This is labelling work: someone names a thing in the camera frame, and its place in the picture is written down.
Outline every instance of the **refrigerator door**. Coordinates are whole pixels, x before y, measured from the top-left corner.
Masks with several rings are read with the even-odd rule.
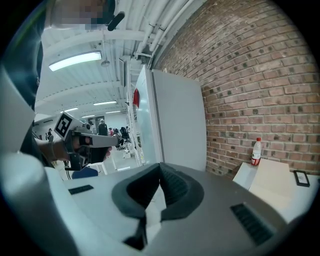
[[[206,170],[206,118],[198,81],[152,71],[163,161]]]
[[[139,92],[136,118],[145,162],[146,164],[163,162],[154,85],[151,71],[145,65],[136,82],[136,88]]]

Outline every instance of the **person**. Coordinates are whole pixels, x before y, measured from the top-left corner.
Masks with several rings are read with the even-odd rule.
[[[78,10],[79,13],[74,15],[74,10]],[[32,17],[25,20],[18,31],[19,34],[17,33],[8,45],[2,63],[8,77],[33,111],[41,78],[43,62],[41,36],[44,30],[71,29],[79,27],[79,24],[97,28],[98,25],[105,24],[105,20],[109,18],[108,1],[91,0],[88,6],[86,1],[46,0],[32,12]],[[85,142],[89,144],[90,139],[86,137]],[[79,137],[75,136],[72,144],[74,150],[78,150]],[[111,147],[108,148],[105,158],[110,155],[110,150]],[[20,151],[34,156],[48,167],[53,167],[52,161],[69,160],[62,139],[49,142],[34,138],[32,125],[24,137]]]
[[[122,138],[124,138],[125,140],[129,138],[129,134],[126,128],[121,127],[120,132],[121,132]]]
[[[117,128],[114,129],[114,137],[117,137],[119,139],[119,145],[115,146],[116,150],[122,150],[125,140],[121,138],[121,135],[119,134],[119,130]]]
[[[114,131],[112,130],[111,127],[109,127],[109,136],[113,136],[114,135]]]
[[[51,133],[50,130],[51,129],[49,129],[49,131],[48,131],[48,140],[49,140],[49,142],[53,142],[54,141],[54,136],[53,136],[53,134]]]
[[[107,129],[107,125],[105,124],[105,120],[101,120],[101,123],[98,126],[99,129],[99,135],[102,136],[108,136],[108,129]]]

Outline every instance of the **white ceiling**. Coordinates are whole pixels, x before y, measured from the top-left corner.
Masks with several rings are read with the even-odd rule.
[[[60,111],[78,108],[72,115],[79,118],[109,111],[126,111],[126,89],[120,85],[119,58],[132,56],[143,40],[148,17],[157,0],[118,0],[115,14],[125,12],[116,30],[48,29],[42,35],[43,62],[35,112],[54,116]],[[160,21],[171,7],[170,0]],[[90,61],[51,71],[49,65],[72,55],[100,50],[102,60]],[[102,67],[107,58],[111,64]],[[94,106],[93,103],[116,100],[117,104]]]

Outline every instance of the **ceiling pipe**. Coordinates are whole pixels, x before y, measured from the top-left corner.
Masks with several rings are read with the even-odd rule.
[[[166,30],[164,31],[164,33],[162,34],[155,50],[152,53],[152,56],[149,60],[149,63],[147,65],[147,68],[150,69],[153,58],[155,56],[155,53],[158,49],[158,47],[160,46],[160,43],[162,42],[162,40],[165,38],[165,36],[167,35],[167,33],[170,31],[170,29],[172,28],[172,26],[176,23],[176,21],[180,18],[180,16],[185,12],[185,10],[194,2],[195,0],[189,0],[182,8],[181,10],[176,14],[176,16],[174,16],[173,20],[171,20],[170,24],[168,25],[168,27],[166,28]]]
[[[149,6],[149,2],[150,2],[150,0],[144,0],[144,1],[141,0],[141,3],[143,3],[143,7],[142,7],[142,9],[141,9],[140,15],[137,16],[137,19],[136,19],[135,22],[133,23],[133,28],[134,28],[134,30],[140,31],[140,27],[141,27],[141,24],[142,24],[142,20],[143,20],[143,18],[144,18],[144,16],[145,16],[145,13],[146,13],[147,8],[148,8],[148,6]],[[131,49],[132,49],[131,55],[134,54],[135,48],[136,48],[136,41],[132,41],[132,43],[131,43]]]
[[[105,47],[105,34],[104,34],[104,28],[103,27],[102,27],[102,48],[103,48],[103,53],[105,55],[105,60],[107,60],[107,51],[106,51],[106,47]],[[111,60],[111,66],[112,66],[114,75],[116,75],[116,70],[115,70],[115,68],[114,68],[114,66],[112,64],[112,60]],[[111,86],[112,86],[112,89],[113,89],[113,95],[115,97],[115,100],[117,101],[118,100],[118,96],[117,96],[117,93],[116,93],[116,88],[114,86],[113,78],[110,75],[110,71],[109,71],[108,67],[109,67],[109,65],[105,66],[105,69],[106,69],[106,72],[107,72],[108,77],[110,79],[110,83],[111,83]]]
[[[137,52],[142,53],[143,49],[146,47],[148,39],[150,38],[150,35],[152,31],[154,30],[158,19],[160,18],[160,15],[162,14],[163,10],[165,9],[167,3],[169,0],[158,0],[155,4],[155,6],[152,9],[152,12],[150,13],[148,25],[145,28],[143,41],[139,43]]]
[[[166,14],[166,16],[164,17],[161,25],[159,26],[159,29],[155,35],[155,38],[150,46],[150,51],[153,52],[155,50],[155,48],[157,47],[157,44],[161,38],[161,36],[163,35],[163,33],[165,32],[165,30],[167,29],[170,21],[173,19],[173,17],[175,16],[175,14],[177,14],[177,12],[181,9],[181,7],[187,2],[187,0],[175,0],[173,6],[170,8],[170,10],[168,11],[168,13]]]

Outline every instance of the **fluorescent light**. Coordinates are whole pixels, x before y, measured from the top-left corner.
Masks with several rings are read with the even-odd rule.
[[[93,105],[98,106],[98,105],[114,104],[114,103],[117,103],[117,102],[113,100],[113,101],[106,101],[106,102],[100,102],[100,103],[93,103]]]
[[[64,112],[69,112],[69,111],[74,111],[74,110],[77,110],[78,108],[77,107],[74,107],[74,108],[70,108],[70,109],[67,109],[67,110],[63,110]]]
[[[121,112],[120,110],[119,111],[111,111],[111,112],[105,112],[106,114],[111,114],[111,113],[119,113]]]
[[[101,59],[102,57],[101,57],[100,51],[87,52],[87,53],[82,53],[82,54],[55,62],[49,65],[49,69],[51,69],[52,71],[56,71],[74,64],[78,64],[82,62],[98,61]]]
[[[130,166],[128,166],[128,167],[124,167],[124,168],[120,168],[120,169],[118,169],[118,172],[119,172],[119,171],[128,170],[128,169],[130,169]]]
[[[92,115],[86,115],[86,116],[83,116],[83,117],[81,117],[81,118],[90,118],[90,117],[94,117],[95,115],[94,114],[92,114]]]

